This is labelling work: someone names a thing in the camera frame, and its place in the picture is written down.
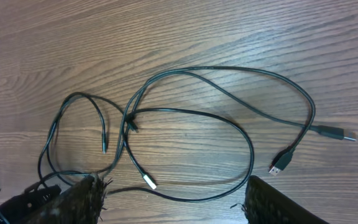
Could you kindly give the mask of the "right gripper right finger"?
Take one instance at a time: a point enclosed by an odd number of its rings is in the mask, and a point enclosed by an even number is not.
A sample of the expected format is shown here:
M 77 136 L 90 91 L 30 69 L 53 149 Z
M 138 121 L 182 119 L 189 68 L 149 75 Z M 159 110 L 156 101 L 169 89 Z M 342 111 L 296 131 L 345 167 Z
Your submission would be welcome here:
M 256 175 L 249 178 L 242 209 L 249 223 L 328 224 Z

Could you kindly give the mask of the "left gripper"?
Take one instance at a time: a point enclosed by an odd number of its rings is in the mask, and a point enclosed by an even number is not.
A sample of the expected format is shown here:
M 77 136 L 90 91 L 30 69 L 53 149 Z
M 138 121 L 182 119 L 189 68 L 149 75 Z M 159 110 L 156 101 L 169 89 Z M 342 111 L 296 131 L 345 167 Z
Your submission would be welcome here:
M 36 212 L 61 193 L 58 185 L 46 189 L 31 190 L 14 196 L 0 205 L 0 224 L 18 223 Z

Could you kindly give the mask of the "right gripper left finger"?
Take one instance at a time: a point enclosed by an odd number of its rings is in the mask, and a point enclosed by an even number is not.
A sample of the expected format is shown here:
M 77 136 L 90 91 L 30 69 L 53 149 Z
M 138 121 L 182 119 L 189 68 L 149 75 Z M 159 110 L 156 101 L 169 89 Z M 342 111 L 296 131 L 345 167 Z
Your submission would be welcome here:
M 97 224 L 111 183 L 111 179 L 105 181 L 97 175 L 88 175 L 64 192 L 58 185 L 26 190 L 24 195 L 39 204 L 32 204 L 35 210 L 18 223 Z

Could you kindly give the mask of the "black cable silver usb plug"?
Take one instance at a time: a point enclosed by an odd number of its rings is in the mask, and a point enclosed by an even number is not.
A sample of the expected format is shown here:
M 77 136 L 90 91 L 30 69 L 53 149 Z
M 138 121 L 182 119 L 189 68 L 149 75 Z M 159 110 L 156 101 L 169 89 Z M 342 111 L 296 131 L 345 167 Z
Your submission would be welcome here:
M 232 95 L 231 93 L 229 93 L 228 91 L 224 90 L 223 88 L 221 88 L 220 86 L 214 84 L 213 82 L 209 81 L 208 79 L 205 79 L 197 74 L 194 74 L 192 71 L 193 70 L 235 70 L 235 71 L 241 71 L 241 72 L 251 72 L 251 73 L 258 73 L 258 74 L 262 74 L 262 75 L 268 75 L 270 77 L 274 77 L 277 78 L 287 84 L 289 84 L 290 86 L 292 86 L 294 89 L 298 90 L 300 92 L 301 95 L 304 96 L 304 98 L 307 100 L 309 107 L 310 107 L 310 112 L 308 115 L 308 119 L 305 121 L 305 124 L 299 124 L 299 123 L 294 123 L 291 121 L 285 121 L 282 119 L 278 119 L 276 117 L 270 116 L 269 114 L 264 113 L 261 110 L 258 110 L 257 108 L 251 106 L 250 104 L 246 103 L 245 101 L 240 100 L 239 98 L 237 98 L 236 96 Z M 315 103 L 313 101 L 313 99 L 310 97 L 310 95 L 304 90 L 302 89 L 302 87 L 300 87 L 299 85 L 297 85 L 295 82 L 291 81 L 290 79 L 279 75 L 277 73 L 273 73 L 273 72 L 269 72 L 266 70 L 261 70 L 261 69 L 256 69 L 256 68 L 247 68 L 247 67 L 228 67 L 228 66 L 206 66 L 206 67 L 186 67 L 186 68 L 179 68 L 179 69 L 174 69 L 174 70 L 168 70 L 168 71 L 164 71 L 161 73 L 158 73 L 154 76 L 152 76 L 151 78 L 149 78 L 144 85 L 132 96 L 132 98 L 129 100 L 129 102 L 127 103 L 127 106 L 124 110 L 124 114 L 122 116 L 122 121 L 121 121 L 121 127 L 120 127 L 120 136 L 119 136 L 119 142 L 122 143 L 122 146 L 124 148 L 126 148 L 126 151 L 132 161 L 132 163 L 135 165 L 135 167 L 138 169 L 139 173 L 142 174 L 144 180 L 146 181 L 146 183 L 149 185 L 149 189 L 145 189 L 142 187 L 128 187 L 128 188 L 124 188 L 124 189 L 118 189 L 118 190 L 113 190 L 108 192 L 108 195 L 112 195 L 112 194 L 118 194 L 121 192 L 130 192 L 130 191 L 142 191 L 142 192 L 147 192 L 150 193 L 152 195 L 156 195 L 158 197 L 162 197 L 171 201 L 175 201 L 175 202 L 185 202 L 185 203 L 201 203 L 201 202 L 209 202 L 209 201 L 213 201 L 213 200 L 217 200 L 219 198 L 223 198 L 227 195 L 230 195 L 232 193 L 234 193 L 235 191 L 239 190 L 243 185 L 245 185 L 248 180 L 251 177 L 251 173 L 253 170 L 253 166 L 254 166 L 254 159 L 255 159 L 255 154 L 254 154 L 254 146 L 253 143 L 250 139 L 250 137 L 247 135 L 247 133 L 237 124 L 233 123 L 232 121 L 220 117 L 218 115 L 215 114 L 210 114 L 210 113 L 205 113 L 205 112 L 201 112 L 201 111 L 192 111 L 192 110 L 184 110 L 184 109 L 176 109 L 176 108 L 145 108 L 145 109 L 138 109 L 138 104 L 140 102 L 140 100 L 142 99 L 146 89 L 153 83 L 159 81 L 160 79 L 163 79 L 165 77 L 168 77 L 170 75 L 188 75 L 191 77 L 195 77 L 197 79 L 200 79 L 201 81 L 211 85 L 213 88 L 219 90 L 221 93 L 224 93 L 226 96 L 232 98 L 233 100 L 237 101 L 238 103 L 240 103 L 241 105 L 245 106 L 246 108 L 250 109 L 251 111 L 267 118 L 270 119 L 272 121 L 275 122 L 279 122 L 279 123 L 283 123 L 283 124 L 287 124 L 287 125 L 292 125 L 292 126 L 298 126 L 301 128 L 301 131 L 298 135 L 298 137 L 294 140 L 294 142 L 289 145 L 286 149 L 282 150 L 273 160 L 273 168 L 279 168 L 280 170 L 283 170 L 284 168 L 286 168 L 286 166 L 290 163 L 292 156 L 293 156 L 293 152 L 295 151 L 296 147 L 299 145 L 299 143 L 301 142 L 301 140 L 304 138 L 304 136 L 306 135 L 307 131 L 312 130 L 315 131 L 316 128 L 314 128 L 314 126 L 312 126 L 312 123 L 314 121 L 314 117 L 316 115 L 316 107 L 315 107 Z M 171 197 L 168 195 L 164 195 L 161 194 L 159 192 L 156 192 L 155 189 L 157 187 L 157 185 L 155 184 L 153 178 L 142 168 L 142 166 L 136 161 L 130 147 L 129 147 L 129 142 L 128 142 L 128 130 L 129 130 L 129 126 L 131 125 L 131 122 L 134 119 L 134 116 L 137 113 L 145 113 L 145 112 L 156 112 L 156 111 L 164 111 L 164 112 L 172 112 L 172 113 L 185 113 L 185 114 L 195 114 L 195 115 L 200 115 L 200 116 L 206 116 L 206 117 L 210 117 L 210 118 L 214 118 L 214 119 L 218 119 L 222 122 L 225 122 L 229 125 L 231 125 L 234 129 L 238 130 L 242 136 L 244 137 L 244 139 L 246 140 L 249 150 L 250 150 L 250 161 L 249 161 L 249 168 L 247 170 L 246 176 L 244 177 L 244 179 L 235 187 L 233 187 L 231 190 L 228 190 L 227 192 L 224 192 L 222 194 L 219 195 L 215 195 L 212 197 L 208 197 L 208 198 L 200 198 L 200 199 L 188 199 L 188 198 L 177 198 L 177 197 Z

